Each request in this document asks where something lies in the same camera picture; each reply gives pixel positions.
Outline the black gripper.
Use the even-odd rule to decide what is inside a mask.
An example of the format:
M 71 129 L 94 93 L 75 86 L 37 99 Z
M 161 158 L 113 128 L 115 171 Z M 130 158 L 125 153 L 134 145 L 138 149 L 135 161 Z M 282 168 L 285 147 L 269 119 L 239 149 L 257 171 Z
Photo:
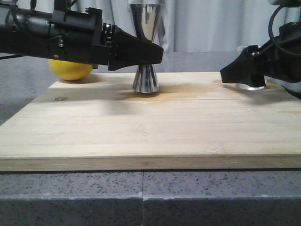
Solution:
M 159 64 L 164 49 L 151 42 L 150 14 L 146 4 L 131 4 L 136 36 L 102 20 L 102 10 L 87 8 L 87 13 L 68 10 L 46 13 L 47 58 L 62 61 L 108 65 L 115 71 L 134 65 Z
M 220 70 L 223 83 L 239 88 L 265 88 L 264 75 L 298 83 L 301 81 L 301 24 L 287 23 L 279 28 L 278 36 L 262 47 L 238 46 L 237 53 L 238 57 Z M 255 73 L 253 57 L 257 54 L 256 69 L 264 75 Z

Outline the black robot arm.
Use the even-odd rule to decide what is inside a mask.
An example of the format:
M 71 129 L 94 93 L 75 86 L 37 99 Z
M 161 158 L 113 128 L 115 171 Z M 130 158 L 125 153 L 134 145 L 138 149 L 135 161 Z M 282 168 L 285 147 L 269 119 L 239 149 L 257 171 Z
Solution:
M 89 65 L 110 71 L 133 65 L 159 64 L 163 48 L 104 23 L 102 11 L 71 10 L 69 0 L 56 0 L 52 13 L 19 8 L 16 1 L 0 3 L 0 50 Z

